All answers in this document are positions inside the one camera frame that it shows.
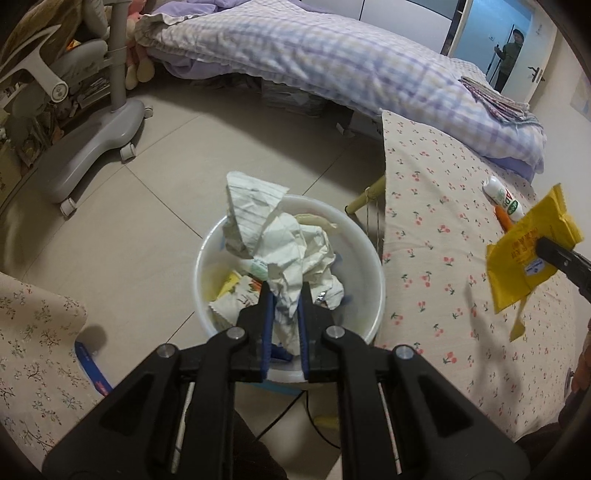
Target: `white bottle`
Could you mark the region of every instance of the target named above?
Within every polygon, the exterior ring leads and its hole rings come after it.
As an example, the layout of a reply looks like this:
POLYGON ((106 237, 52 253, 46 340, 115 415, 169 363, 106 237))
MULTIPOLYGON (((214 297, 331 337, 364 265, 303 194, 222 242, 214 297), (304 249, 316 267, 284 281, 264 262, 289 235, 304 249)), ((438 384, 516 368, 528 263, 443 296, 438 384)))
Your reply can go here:
POLYGON ((267 264, 260 258, 241 258, 238 265, 240 269, 261 281, 269 280, 267 264))
POLYGON ((482 190, 500 205, 514 222, 519 222, 524 217, 523 207, 498 178, 492 175, 488 177, 482 185, 482 190))

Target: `floor tile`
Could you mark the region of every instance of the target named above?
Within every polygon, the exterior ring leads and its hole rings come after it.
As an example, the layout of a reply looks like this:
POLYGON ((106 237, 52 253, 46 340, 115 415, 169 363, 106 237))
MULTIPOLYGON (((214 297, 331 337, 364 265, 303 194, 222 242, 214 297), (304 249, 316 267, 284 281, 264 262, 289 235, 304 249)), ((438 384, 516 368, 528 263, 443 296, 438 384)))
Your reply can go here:
POLYGON ((123 166, 119 150, 109 150, 103 153, 88 169, 70 196, 78 206, 82 205, 90 195, 123 166))
MULTIPOLYGON (((294 397, 270 392, 249 384, 236 385, 236 411, 255 435, 264 430, 294 397)), ((306 415, 305 396, 262 438, 271 456, 285 469, 290 480, 324 479, 337 461, 340 451, 328 445, 312 428, 306 415)), ((336 416, 336 387, 314 386, 310 390, 312 416, 336 416)), ((335 430, 322 429, 339 444, 335 430)))
POLYGON ((144 105, 152 106, 154 116, 147 118, 133 143, 137 153, 142 153, 158 140, 166 137, 191 119, 200 115, 200 102, 204 94, 189 85, 189 81, 174 79, 168 75, 164 80, 140 84, 130 97, 138 98, 144 105))
MULTIPOLYGON (((310 187, 306 196, 343 210, 348 203, 384 175, 385 171, 383 143, 358 135, 350 148, 310 187)), ((367 208, 362 207, 352 216, 364 229, 368 227, 369 217, 369 237, 374 245, 378 212, 381 238, 383 238, 384 204, 382 195, 378 199, 377 207, 375 202, 369 206, 369 215, 367 208)))
POLYGON ((64 217, 36 190, 34 173, 0 218, 0 270, 21 279, 64 224, 64 217))
POLYGON ((254 93, 208 91, 200 106, 202 115, 128 167, 202 236, 226 212, 229 171, 302 194, 350 143, 329 119, 266 108, 254 93))
POLYGON ((122 168, 64 223, 25 281, 85 303, 81 338, 116 384, 193 311, 200 243, 122 168))
POLYGON ((326 480, 342 480, 343 479, 343 458, 339 456, 339 459, 330 470, 330 473, 326 477, 326 480))
POLYGON ((195 312, 174 332, 174 335, 168 340, 169 343, 176 345, 180 349, 189 348, 195 345, 201 345, 208 340, 205 330, 201 327, 195 312))

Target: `doorway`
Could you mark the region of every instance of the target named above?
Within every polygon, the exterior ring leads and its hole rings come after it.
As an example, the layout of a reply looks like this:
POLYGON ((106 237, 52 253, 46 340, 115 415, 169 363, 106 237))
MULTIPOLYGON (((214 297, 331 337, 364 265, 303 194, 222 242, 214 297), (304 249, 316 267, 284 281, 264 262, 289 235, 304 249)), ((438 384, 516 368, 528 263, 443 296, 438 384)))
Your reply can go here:
POLYGON ((502 61, 495 46, 502 51, 514 43, 516 29, 527 37, 533 15, 534 9, 519 0, 473 0, 452 56, 474 63, 494 87, 502 61))

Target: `yellow packet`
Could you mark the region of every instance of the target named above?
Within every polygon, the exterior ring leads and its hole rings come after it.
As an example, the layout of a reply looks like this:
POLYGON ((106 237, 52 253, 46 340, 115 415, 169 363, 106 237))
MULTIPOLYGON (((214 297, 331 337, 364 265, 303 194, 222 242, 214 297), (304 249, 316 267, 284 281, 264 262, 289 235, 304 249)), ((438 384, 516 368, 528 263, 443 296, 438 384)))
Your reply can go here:
POLYGON ((222 288, 220 288, 220 292, 217 294, 216 298, 218 299, 225 293, 229 292, 234 287, 234 285, 240 281, 241 278, 242 275, 240 275, 237 271, 232 270, 224 280, 222 288))
POLYGON ((526 298, 533 289, 557 271, 535 254, 538 238, 546 236, 572 250, 583 240, 566 212, 560 184, 541 199, 495 245, 486 249, 486 269, 491 282, 495 313, 526 298))
POLYGON ((525 304, 530 299, 530 296, 531 293, 526 298, 521 299, 521 302, 519 303, 519 308, 517 309, 517 317, 515 317, 515 323, 513 324, 511 333, 509 333, 510 342, 514 342, 525 333, 525 324, 523 323, 523 311, 525 310, 525 304))

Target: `chair leg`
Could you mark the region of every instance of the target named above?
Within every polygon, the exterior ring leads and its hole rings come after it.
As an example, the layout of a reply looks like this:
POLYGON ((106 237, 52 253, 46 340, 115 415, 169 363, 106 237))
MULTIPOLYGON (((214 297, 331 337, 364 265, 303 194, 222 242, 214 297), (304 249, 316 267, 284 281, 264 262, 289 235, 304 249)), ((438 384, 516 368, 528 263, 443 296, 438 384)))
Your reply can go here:
POLYGON ((345 207, 347 215, 353 215, 362 206, 367 205, 368 202, 376 200, 381 194, 386 191, 386 175, 382 175, 380 179, 375 182, 366 192, 363 192, 355 200, 345 207))

